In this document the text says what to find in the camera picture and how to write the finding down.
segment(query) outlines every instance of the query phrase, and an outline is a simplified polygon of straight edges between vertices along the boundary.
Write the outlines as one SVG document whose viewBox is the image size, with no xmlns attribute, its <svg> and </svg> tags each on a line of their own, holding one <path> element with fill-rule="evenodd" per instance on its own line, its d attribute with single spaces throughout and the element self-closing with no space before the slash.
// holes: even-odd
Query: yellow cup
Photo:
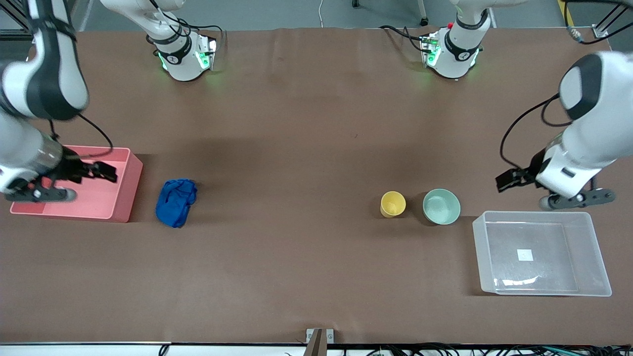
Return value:
<svg viewBox="0 0 633 356">
<path fill-rule="evenodd" d="M 384 217 L 394 217 L 402 214 L 406 208 L 404 196 L 397 191 L 386 192 L 380 200 L 380 213 Z"/>
</svg>

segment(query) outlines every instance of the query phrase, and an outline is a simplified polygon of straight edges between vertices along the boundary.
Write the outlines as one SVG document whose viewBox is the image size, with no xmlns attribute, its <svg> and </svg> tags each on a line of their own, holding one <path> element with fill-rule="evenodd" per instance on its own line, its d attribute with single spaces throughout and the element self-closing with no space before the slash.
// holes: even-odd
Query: cable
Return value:
<svg viewBox="0 0 633 356">
<path fill-rule="evenodd" d="M 403 27 L 403 30 L 406 33 L 406 36 L 409 37 L 409 42 L 411 42 L 411 45 L 415 49 L 417 49 L 418 51 L 423 52 L 423 53 L 431 53 L 431 51 L 429 49 L 422 49 L 422 48 L 420 48 L 420 47 L 415 45 L 415 43 L 413 42 L 413 39 L 411 38 L 411 35 L 409 34 L 409 30 L 406 28 L 406 26 Z"/>
<path fill-rule="evenodd" d="M 583 40 L 582 35 L 580 34 L 580 32 L 578 32 L 578 30 L 573 29 L 572 27 L 569 26 L 569 19 L 568 19 L 568 15 L 567 15 L 567 13 L 568 13 L 567 6 L 568 6 L 569 2 L 571 2 L 571 1 L 565 1 L 565 8 L 563 9 L 563 14 L 564 14 L 563 17 L 565 19 L 565 26 L 566 26 L 567 30 L 569 31 L 569 34 L 573 37 L 573 39 L 575 39 L 580 44 L 595 44 L 595 43 L 598 43 L 598 42 L 602 42 L 602 41 L 604 41 L 606 39 L 609 39 L 609 38 L 619 34 L 620 32 L 626 30 L 627 28 L 633 26 L 633 22 L 631 22 L 628 25 L 624 25 L 624 26 L 620 27 L 619 29 L 613 31 L 612 33 L 610 33 L 610 34 L 608 34 L 608 35 L 606 35 L 604 37 L 600 37 L 599 39 L 595 39 L 593 41 L 586 42 L 585 40 Z"/>
<path fill-rule="evenodd" d="M 585 356 L 582 353 L 564 350 L 562 348 L 553 347 L 553 346 L 543 346 L 543 348 L 553 353 L 562 353 L 565 356 Z"/>
<path fill-rule="evenodd" d="M 165 356 L 167 354 L 167 351 L 169 351 L 169 345 L 161 346 L 160 350 L 158 350 L 158 356 Z"/>
<path fill-rule="evenodd" d="M 431 51 L 430 51 L 430 50 L 428 50 L 428 49 L 422 49 L 422 48 L 420 48 L 420 47 L 416 46 L 416 44 L 413 42 L 413 40 L 419 41 L 419 40 L 420 40 L 420 38 L 421 38 L 423 35 L 419 35 L 418 37 L 412 37 L 412 36 L 411 36 L 411 34 L 409 34 L 409 30 L 408 30 L 408 28 L 406 28 L 406 26 L 404 26 L 404 28 L 403 28 L 404 32 L 402 32 L 402 31 L 398 30 L 396 27 L 389 26 L 389 25 L 383 25 L 383 26 L 380 26 L 379 28 L 380 28 L 380 29 L 382 29 L 382 30 L 392 30 L 392 31 L 394 31 L 395 33 L 399 34 L 400 36 L 405 37 L 405 38 L 408 38 L 408 39 L 409 39 L 409 41 L 411 42 L 411 45 L 412 45 L 415 49 L 417 49 L 418 51 L 420 51 L 420 52 L 423 52 L 423 53 L 431 53 Z"/>
<path fill-rule="evenodd" d="M 402 32 L 402 31 L 398 30 L 396 27 L 393 27 L 393 26 L 383 25 L 383 26 L 380 26 L 380 27 L 379 27 L 379 29 L 381 29 L 381 30 L 392 30 L 393 32 L 395 32 L 395 33 L 399 34 L 399 35 L 400 35 L 400 36 L 402 36 L 402 37 L 408 37 L 408 38 L 410 38 L 410 39 L 412 38 L 410 35 L 405 34 L 404 32 Z M 413 37 L 413 39 L 415 39 L 415 40 L 418 40 L 418 41 L 419 41 L 419 40 L 420 40 L 420 36 L 418 36 L 418 37 Z"/>
<path fill-rule="evenodd" d="M 611 21 L 609 23 L 606 24 L 605 29 L 608 29 L 611 25 L 613 25 L 613 23 L 615 22 L 615 20 L 619 19 L 620 16 L 622 16 L 622 14 L 624 14 L 627 11 L 626 8 L 622 9 L 622 11 L 620 11 L 619 14 L 615 15 L 615 17 L 613 19 L 611 19 Z"/>
<path fill-rule="evenodd" d="M 394 345 L 386 345 L 386 348 L 391 351 L 393 356 L 408 356 L 402 349 L 395 347 Z"/>
<path fill-rule="evenodd" d="M 112 140 L 110 139 L 110 137 L 108 137 L 108 135 L 103 132 L 103 130 L 101 130 L 101 128 L 99 126 L 97 126 L 94 122 L 88 120 L 87 117 L 83 116 L 81 113 L 77 114 L 77 116 L 79 116 L 80 118 L 84 119 L 84 121 L 86 121 L 88 124 L 90 124 L 92 127 L 94 127 L 97 131 L 99 131 L 99 133 L 106 139 L 106 141 L 108 142 L 108 145 L 110 146 L 110 148 L 108 148 L 107 151 L 102 152 L 102 153 L 96 153 L 94 155 L 81 155 L 81 156 L 68 156 L 67 159 L 69 160 L 81 160 L 83 158 L 97 158 L 97 157 L 103 157 L 103 156 L 107 156 L 110 153 L 112 153 L 112 151 L 115 150 L 114 145 L 112 144 Z"/>
<path fill-rule="evenodd" d="M 501 159 L 504 162 L 506 162 L 507 164 L 515 167 L 516 169 L 523 170 L 523 168 L 521 168 L 521 166 L 519 166 L 518 164 L 514 163 L 513 161 L 507 159 L 507 157 L 503 154 L 503 147 L 504 147 L 504 145 L 506 143 L 506 139 L 508 138 L 508 135 L 510 135 L 510 132 L 512 131 L 512 129 L 514 129 L 514 126 L 516 126 L 519 121 L 521 121 L 524 117 L 526 117 L 532 111 L 534 111 L 534 110 L 540 108 L 541 106 L 547 104 L 548 101 L 551 101 L 551 100 L 552 99 L 549 98 L 549 99 L 547 99 L 547 100 L 545 100 L 545 101 L 543 101 L 543 102 L 541 102 L 539 104 L 536 104 L 532 108 L 529 108 L 526 112 L 522 113 L 516 120 L 514 120 L 514 122 L 510 125 L 510 127 L 508 128 L 506 133 L 503 135 L 503 138 L 501 139 L 501 144 L 499 145 L 499 156 L 501 157 Z"/>
<path fill-rule="evenodd" d="M 161 16 L 163 17 L 163 19 L 165 20 L 165 23 L 167 23 L 167 25 L 169 26 L 169 28 L 173 31 L 174 34 L 177 34 L 178 37 L 189 37 L 189 34 L 181 34 L 180 33 L 180 29 L 178 29 L 177 31 L 172 27 L 172 24 L 169 23 L 169 21 L 167 20 L 168 17 L 167 15 L 165 15 L 165 13 L 163 12 L 163 10 L 161 10 L 161 8 L 158 6 L 158 4 L 156 4 L 156 0 L 149 0 L 149 2 L 158 10 L 158 13 L 161 14 Z"/>
<path fill-rule="evenodd" d="M 605 22 L 606 19 L 609 18 L 609 16 L 611 16 L 615 12 L 615 10 L 620 8 L 620 6 L 622 6 L 622 5 L 617 4 L 613 9 L 611 9 L 611 11 L 609 11 L 609 13 L 606 14 L 606 16 L 600 22 L 598 22 L 598 24 L 596 25 L 596 28 L 600 27 L 603 24 L 603 22 Z"/>
<path fill-rule="evenodd" d="M 179 25 L 181 26 L 185 26 L 189 29 L 189 31 L 191 31 L 191 29 L 196 29 L 196 30 L 204 30 L 204 29 L 218 29 L 220 31 L 220 35 L 222 37 L 222 43 L 219 45 L 220 47 L 223 46 L 224 42 L 227 40 L 227 32 L 224 31 L 220 26 L 218 25 L 208 25 L 208 26 L 196 26 L 196 25 L 189 25 L 188 22 L 186 22 L 185 20 L 176 17 L 173 18 L 169 15 L 165 15 L 165 17 L 167 17 L 168 19 L 172 20 L 172 21 L 176 21 Z"/>
<path fill-rule="evenodd" d="M 48 124 L 51 126 L 51 138 L 53 139 L 53 141 L 57 142 L 57 140 L 60 138 L 60 135 L 57 135 L 57 132 L 55 132 L 55 124 L 51 119 L 48 119 Z"/>
<path fill-rule="evenodd" d="M 548 102 L 545 103 L 545 105 L 543 105 L 543 108 L 541 109 L 541 121 L 544 124 L 546 124 L 547 126 L 550 126 L 550 127 L 565 127 L 565 126 L 571 125 L 572 122 L 573 122 L 573 121 L 569 121 L 569 122 L 563 122 L 562 124 L 553 124 L 553 123 L 551 123 L 551 122 L 549 122 L 549 121 L 547 121 L 545 119 L 545 111 L 548 109 L 549 104 L 552 101 L 554 101 L 554 100 L 556 100 L 558 98 L 560 98 L 560 94 L 556 93 L 556 95 L 554 95 L 554 96 L 552 96 L 551 98 L 548 99 Z"/>
<path fill-rule="evenodd" d="M 323 6 L 323 0 L 321 0 L 321 4 L 318 6 L 318 19 L 321 21 L 321 28 L 323 28 L 323 17 L 321 17 L 321 6 Z"/>
<path fill-rule="evenodd" d="M 107 156 L 110 153 L 112 153 L 112 151 L 114 151 L 114 144 L 112 144 L 112 140 L 110 139 L 110 137 L 108 137 L 108 135 L 103 132 L 103 130 L 101 130 L 101 128 L 99 126 L 97 126 L 94 122 L 88 120 L 88 118 L 86 118 L 85 116 L 83 116 L 81 113 L 77 114 L 77 116 L 79 116 L 80 118 L 84 119 L 84 121 L 86 121 L 88 124 L 90 124 L 92 127 L 94 127 L 97 131 L 99 131 L 99 133 L 106 139 L 106 141 L 108 142 L 108 145 L 110 146 L 108 148 L 107 151 L 102 152 L 102 153 L 96 153 L 94 155 L 82 155 L 82 156 L 68 156 L 67 159 L 69 160 L 81 160 L 83 158 L 97 158 L 97 157 L 103 157 L 103 156 Z M 58 139 L 60 138 L 60 135 L 57 134 L 57 132 L 55 132 L 55 124 L 53 123 L 52 120 L 48 120 L 49 125 L 51 126 L 51 138 L 53 139 L 53 141 L 57 142 Z"/>
</svg>

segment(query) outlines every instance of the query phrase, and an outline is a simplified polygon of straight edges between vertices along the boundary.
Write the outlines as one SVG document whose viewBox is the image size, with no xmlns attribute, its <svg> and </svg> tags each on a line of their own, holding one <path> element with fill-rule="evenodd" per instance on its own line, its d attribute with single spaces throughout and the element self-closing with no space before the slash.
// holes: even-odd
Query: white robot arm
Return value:
<svg viewBox="0 0 633 356">
<path fill-rule="evenodd" d="M 459 78 L 475 65 L 481 40 L 490 28 L 488 8 L 515 6 L 528 0 L 450 0 L 457 9 L 452 27 L 422 38 L 424 63 L 446 78 Z"/>
<path fill-rule="evenodd" d="M 82 162 L 27 120 L 70 120 L 88 105 L 88 90 L 66 2 L 25 4 L 37 54 L 28 62 L 0 64 L 0 193 L 14 201 L 68 201 L 73 191 L 43 188 L 41 179 L 79 183 L 83 177 L 100 175 L 96 166 Z M 108 179 L 116 181 L 114 168 L 101 164 Z"/>
<path fill-rule="evenodd" d="M 561 104 L 572 123 L 532 159 L 525 170 L 497 177 L 499 192 L 535 183 L 551 191 L 546 210 L 611 202 L 615 193 L 591 184 L 618 158 L 633 155 L 633 55 L 589 54 L 567 71 L 559 86 Z"/>
<path fill-rule="evenodd" d="M 148 34 L 158 48 L 163 68 L 174 79 L 194 80 L 211 69 L 216 41 L 191 31 L 169 12 L 180 9 L 185 0 L 101 0 L 101 3 Z"/>
</svg>

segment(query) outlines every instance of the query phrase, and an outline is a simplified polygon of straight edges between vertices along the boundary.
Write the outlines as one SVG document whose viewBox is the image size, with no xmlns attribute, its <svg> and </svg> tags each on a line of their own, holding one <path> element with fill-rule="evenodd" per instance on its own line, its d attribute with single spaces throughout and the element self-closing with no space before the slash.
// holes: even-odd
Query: table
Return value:
<svg viewBox="0 0 633 356">
<path fill-rule="evenodd" d="M 142 33 L 78 39 L 85 114 L 145 164 L 132 222 L 10 216 L 0 203 L 0 340 L 294 342 L 332 327 L 345 343 L 632 341 L 632 160 L 599 175 L 618 200 L 587 209 L 610 298 L 481 292 L 471 227 L 485 210 L 538 209 L 542 189 L 497 193 L 501 136 L 606 46 L 494 29 L 455 81 L 382 30 L 231 32 L 220 72 L 181 83 Z M 81 121 L 58 132 L 102 142 Z M 506 154 L 527 164 L 556 134 L 533 115 Z M 153 210 L 180 177 L 198 182 L 199 200 L 171 229 Z M 420 215 L 440 187 L 461 200 L 451 226 Z M 402 219 L 380 218 L 388 190 L 412 207 Z"/>
</svg>

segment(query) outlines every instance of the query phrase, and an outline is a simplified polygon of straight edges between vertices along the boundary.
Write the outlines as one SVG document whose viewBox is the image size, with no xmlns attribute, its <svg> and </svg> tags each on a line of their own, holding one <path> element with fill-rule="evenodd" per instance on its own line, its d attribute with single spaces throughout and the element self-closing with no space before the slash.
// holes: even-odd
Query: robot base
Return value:
<svg viewBox="0 0 633 356">
<path fill-rule="evenodd" d="M 422 53 L 422 61 L 426 67 L 435 70 L 437 74 L 445 78 L 457 79 L 464 76 L 470 67 L 475 65 L 479 50 L 466 61 L 456 60 L 455 55 L 446 49 L 444 38 L 447 32 L 448 28 L 444 27 L 422 39 L 421 48 L 431 51 L 431 53 Z"/>
<path fill-rule="evenodd" d="M 195 31 L 191 31 L 189 37 L 192 46 L 179 64 L 171 63 L 169 56 L 167 58 L 160 56 L 163 69 L 169 72 L 172 78 L 181 82 L 197 79 L 204 71 L 211 70 L 215 59 L 216 40 Z"/>
</svg>

